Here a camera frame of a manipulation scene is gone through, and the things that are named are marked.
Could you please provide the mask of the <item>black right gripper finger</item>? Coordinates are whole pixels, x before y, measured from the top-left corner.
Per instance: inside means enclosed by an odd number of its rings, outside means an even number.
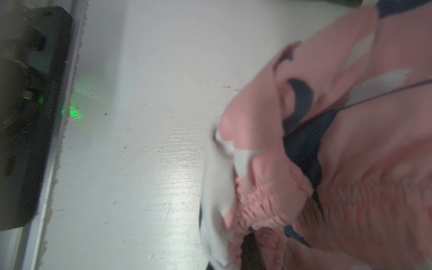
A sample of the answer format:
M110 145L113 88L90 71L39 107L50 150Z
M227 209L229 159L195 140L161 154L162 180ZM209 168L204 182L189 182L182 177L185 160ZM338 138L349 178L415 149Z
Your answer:
M266 270L265 262L254 232L244 237L241 251L242 270Z

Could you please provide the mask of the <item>pink shark print shorts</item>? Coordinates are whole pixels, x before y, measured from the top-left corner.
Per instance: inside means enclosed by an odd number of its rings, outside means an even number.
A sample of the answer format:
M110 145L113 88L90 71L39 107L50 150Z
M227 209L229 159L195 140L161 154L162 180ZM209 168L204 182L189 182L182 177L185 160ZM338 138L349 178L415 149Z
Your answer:
M211 126L199 233L239 270L432 267L432 3L377 1L279 52Z

